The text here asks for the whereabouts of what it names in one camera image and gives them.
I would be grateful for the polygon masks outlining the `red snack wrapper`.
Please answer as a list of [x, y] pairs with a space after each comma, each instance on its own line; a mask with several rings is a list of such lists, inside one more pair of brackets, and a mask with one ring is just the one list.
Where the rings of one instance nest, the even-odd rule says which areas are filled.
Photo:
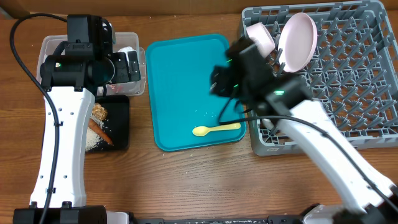
[[119, 95], [123, 92], [122, 84], [106, 85], [104, 87], [107, 95]]

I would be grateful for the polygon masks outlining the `white napkin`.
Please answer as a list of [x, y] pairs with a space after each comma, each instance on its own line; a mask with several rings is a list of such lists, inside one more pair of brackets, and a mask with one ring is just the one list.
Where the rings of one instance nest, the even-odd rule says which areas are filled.
[[121, 48], [121, 49], [119, 49], [118, 50], [118, 52], [123, 52], [123, 53], [125, 53], [126, 55], [129, 53], [129, 52], [135, 52], [136, 50], [134, 50], [132, 47], [123, 47], [123, 48]]

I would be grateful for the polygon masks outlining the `yellow plastic spoon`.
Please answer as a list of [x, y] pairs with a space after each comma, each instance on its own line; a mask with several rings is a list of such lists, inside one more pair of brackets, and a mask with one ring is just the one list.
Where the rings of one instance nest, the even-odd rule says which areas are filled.
[[207, 126], [197, 126], [192, 130], [193, 135], [195, 136], [206, 136], [208, 133], [213, 131], [229, 131], [239, 129], [241, 127], [240, 123], [232, 123], [214, 127], [207, 127]]

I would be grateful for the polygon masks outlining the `pink bowl with food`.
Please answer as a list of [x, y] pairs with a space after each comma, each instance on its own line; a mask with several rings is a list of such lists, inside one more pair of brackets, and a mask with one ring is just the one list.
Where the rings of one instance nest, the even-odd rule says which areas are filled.
[[275, 42], [263, 23], [258, 22], [247, 27], [246, 32], [248, 37], [256, 43], [264, 58], [275, 49]]

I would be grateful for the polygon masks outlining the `orange carrot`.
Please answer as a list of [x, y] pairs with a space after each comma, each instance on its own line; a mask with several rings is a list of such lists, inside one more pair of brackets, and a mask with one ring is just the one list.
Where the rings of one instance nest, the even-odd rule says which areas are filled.
[[113, 145], [111, 138], [101, 129], [101, 127], [93, 119], [89, 120], [88, 127], [109, 145]]

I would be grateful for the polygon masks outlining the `white round plate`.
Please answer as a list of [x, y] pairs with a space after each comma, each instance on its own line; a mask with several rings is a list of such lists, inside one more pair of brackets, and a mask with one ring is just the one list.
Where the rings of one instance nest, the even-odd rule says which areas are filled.
[[295, 73], [312, 59], [317, 46], [318, 31], [314, 20], [306, 13], [294, 14], [282, 29], [278, 49], [282, 49], [279, 63], [284, 72]]

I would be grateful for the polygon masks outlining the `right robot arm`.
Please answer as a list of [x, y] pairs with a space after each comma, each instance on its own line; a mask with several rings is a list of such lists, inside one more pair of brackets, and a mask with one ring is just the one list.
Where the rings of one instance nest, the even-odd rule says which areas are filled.
[[297, 223], [396, 223], [397, 186], [341, 134], [297, 75], [275, 76], [259, 44], [240, 38], [215, 67], [211, 92], [237, 100], [268, 119], [318, 166], [341, 197], [340, 206], [313, 205]]

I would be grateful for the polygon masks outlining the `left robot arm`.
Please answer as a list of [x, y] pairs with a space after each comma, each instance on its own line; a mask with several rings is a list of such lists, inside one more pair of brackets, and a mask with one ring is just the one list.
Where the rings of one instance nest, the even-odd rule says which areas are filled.
[[113, 50], [116, 34], [104, 18], [69, 15], [67, 39], [48, 55], [33, 80], [44, 96], [45, 129], [39, 176], [28, 208], [14, 223], [134, 223], [130, 212], [86, 203], [85, 143], [99, 87], [138, 82], [137, 50]]

